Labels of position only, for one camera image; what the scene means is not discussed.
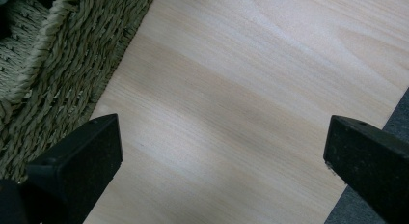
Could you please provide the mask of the woven seagrass basket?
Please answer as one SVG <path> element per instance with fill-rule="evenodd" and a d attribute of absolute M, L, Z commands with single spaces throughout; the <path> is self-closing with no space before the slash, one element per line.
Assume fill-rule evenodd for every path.
<path fill-rule="evenodd" d="M 0 39 L 0 179 L 87 122 L 153 0 L 9 0 Z"/>

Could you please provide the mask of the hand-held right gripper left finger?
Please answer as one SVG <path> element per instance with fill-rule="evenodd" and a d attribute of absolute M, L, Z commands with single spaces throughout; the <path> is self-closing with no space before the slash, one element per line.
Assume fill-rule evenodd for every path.
<path fill-rule="evenodd" d="M 30 224 L 82 224 L 121 167 L 116 114 L 92 119 L 26 166 Z"/>

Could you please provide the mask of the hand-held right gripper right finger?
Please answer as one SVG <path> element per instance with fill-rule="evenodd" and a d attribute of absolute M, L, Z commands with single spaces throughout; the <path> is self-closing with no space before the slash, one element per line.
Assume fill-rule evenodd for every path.
<path fill-rule="evenodd" d="M 388 224 L 409 224 L 409 143 L 368 123 L 331 117 L 324 161 Z"/>

